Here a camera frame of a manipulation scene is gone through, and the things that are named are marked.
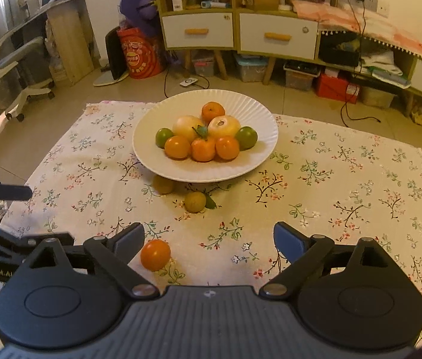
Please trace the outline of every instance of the drawer handle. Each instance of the drawer handle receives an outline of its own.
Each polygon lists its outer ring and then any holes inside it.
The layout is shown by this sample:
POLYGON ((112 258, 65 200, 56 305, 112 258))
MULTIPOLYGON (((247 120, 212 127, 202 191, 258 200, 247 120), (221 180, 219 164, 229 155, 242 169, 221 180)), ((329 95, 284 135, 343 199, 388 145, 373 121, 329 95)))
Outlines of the drawer handle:
POLYGON ((292 38, 290 35, 276 34, 275 32, 265 32, 266 39, 281 40, 282 42, 289 42, 292 38))
POLYGON ((208 28, 188 28, 184 30, 186 35, 207 35, 209 33, 208 28))

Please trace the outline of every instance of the electrical cable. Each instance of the electrical cable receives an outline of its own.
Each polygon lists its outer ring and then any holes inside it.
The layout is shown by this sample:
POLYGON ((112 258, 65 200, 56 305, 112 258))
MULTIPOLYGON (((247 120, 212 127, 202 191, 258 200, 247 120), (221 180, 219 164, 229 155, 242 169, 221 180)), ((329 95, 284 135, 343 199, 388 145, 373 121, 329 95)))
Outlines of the electrical cable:
MULTIPOLYGON (((352 4, 351 4, 350 0, 347 0, 347 2, 349 3, 349 6, 351 7, 352 14, 354 15, 354 19, 356 20, 356 23, 358 24, 358 27, 359 27, 359 73, 356 74, 356 67, 355 66, 354 66, 354 69, 353 69, 353 78, 356 78, 358 76, 358 74, 360 75, 362 73, 362 62, 361 62, 361 58, 362 58, 362 38, 364 36, 364 31, 366 30, 366 25, 367 25, 367 21, 366 21, 366 6, 365 6, 364 2, 362 2, 362 7, 363 7, 362 18, 364 20, 364 27, 361 30, 361 26, 360 26, 359 20, 358 20, 358 18, 356 16, 356 13, 354 11, 354 8, 352 7, 352 4)), ((358 86, 356 85, 356 88, 354 90, 354 93, 351 95, 351 97, 355 96, 357 91, 358 91, 358 86)), ((347 95, 348 95, 348 93, 347 93, 347 88, 346 88, 346 101, 344 102, 344 105, 342 105, 341 112, 340 112, 341 113, 342 123, 346 127, 349 128, 349 126, 344 121, 344 117, 342 116, 342 111, 343 111, 344 107, 346 108, 346 114, 347 114, 347 117, 349 118, 349 120, 359 121, 359 120, 366 120, 368 118, 373 118, 377 122, 379 122, 379 123, 381 122, 377 117, 374 117, 374 116, 366 116, 366 117, 361 117, 361 118, 352 118, 352 117, 350 117, 349 116, 349 110, 347 109, 347 103, 349 101, 349 98, 347 97, 347 95)))
POLYGON ((166 98, 169 98, 169 96, 166 94, 166 80, 168 79, 169 70, 171 69, 171 65, 168 66, 168 69, 166 71, 166 76, 164 77, 164 96, 166 98))
MULTIPOLYGON (((168 66, 168 69, 166 71, 166 76, 164 77, 164 96, 166 98, 169 98, 169 96, 166 93, 166 81, 168 79, 169 70, 171 70, 171 65, 168 66)), ((198 83, 192 83, 191 86, 197 86, 197 87, 204 89, 204 90, 209 89, 209 87, 211 86, 211 83, 209 82, 209 80, 205 76, 199 75, 199 74, 191 74, 191 73, 190 73, 190 75, 195 75, 196 77, 204 78, 206 80, 206 82, 208 83, 208 87, 201 86, 198 83)))

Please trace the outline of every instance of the wooden cabinet leg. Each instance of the wooden cabinet leg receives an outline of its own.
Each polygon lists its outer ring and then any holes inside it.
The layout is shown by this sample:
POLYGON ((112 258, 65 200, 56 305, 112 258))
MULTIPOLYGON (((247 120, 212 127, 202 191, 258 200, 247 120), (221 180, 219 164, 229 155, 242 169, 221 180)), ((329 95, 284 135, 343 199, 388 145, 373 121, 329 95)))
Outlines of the wooden cabinet leg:
POLYGON ((269 85, 271 80, 272 71, 274 70, 274 65, 276 63, 276 58, 271 56, 269 57, 269 63, 267 64, 266 71, 264 73, 263 85, 269 85))
POLYGON ((217 61, 217 66, 219 67, 219 72, 221 73, 221 78, 224 81, 228 80, 228 73, 226 72, 226 65, 222 59, 221 50, 214 50, 214 57, 217 61))
POLYGON ((184 78, 191 75, 191 50, 186 50, 184 54, 184 78))
POLYGON ((404 98, 406 99, 406 113, 404 115, 410 117, 412 107, 414 106, 414 93, 405 92, 404 98))

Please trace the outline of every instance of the floral tablecloth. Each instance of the floral tablecloth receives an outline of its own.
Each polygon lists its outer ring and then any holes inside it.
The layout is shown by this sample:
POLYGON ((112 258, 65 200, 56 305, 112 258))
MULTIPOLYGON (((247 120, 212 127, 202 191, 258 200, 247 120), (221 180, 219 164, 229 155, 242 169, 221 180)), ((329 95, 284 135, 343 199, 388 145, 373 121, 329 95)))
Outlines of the floral tablecloth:
POLYGON ((288 264, 272 236, 282 220, 337 243, 374 237, 422 292, 420 149, 276 116, 276 150, 256 170, 217 184, 179 184, 160 196, 153 174, 132 151, 133 128, 151 106, 88 105, 28 180, 33 198, 14 202, 2 228, 16 235, 69 231, 80 244, 141 222, 147 240, 169 242, 172 260, 155 273, 145 270, 138 256, 130 266, 160 289, 169 284, 257 289, 288 264), (189 190, 208 193, 217 208, 187 213, 183 199, 189 190))

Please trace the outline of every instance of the white plate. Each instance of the white plate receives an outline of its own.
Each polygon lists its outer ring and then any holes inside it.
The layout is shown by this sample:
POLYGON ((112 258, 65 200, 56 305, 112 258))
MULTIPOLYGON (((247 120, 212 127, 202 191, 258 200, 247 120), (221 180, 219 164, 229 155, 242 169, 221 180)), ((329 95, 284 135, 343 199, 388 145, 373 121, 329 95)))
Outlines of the white plate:
POLYGON ((218 182, 241 176, 259 166, 274 150, 277 143, 277 124, 269 110, 256 100, 228 90, 194 90, 167 98, 146 113, 133 133, 133 149, 139 161, 151 170, 170 180, 181 182, 218 182), (219 102, 227 115, 237 118, 241 126, 256 130, 256 145, 239 153, 230 162, 211 161, 199 163, 191 158, 177 161, 170 159, 155 144, 160 128, 173 127, 180 116, 201 116, 207 102, 219 102))

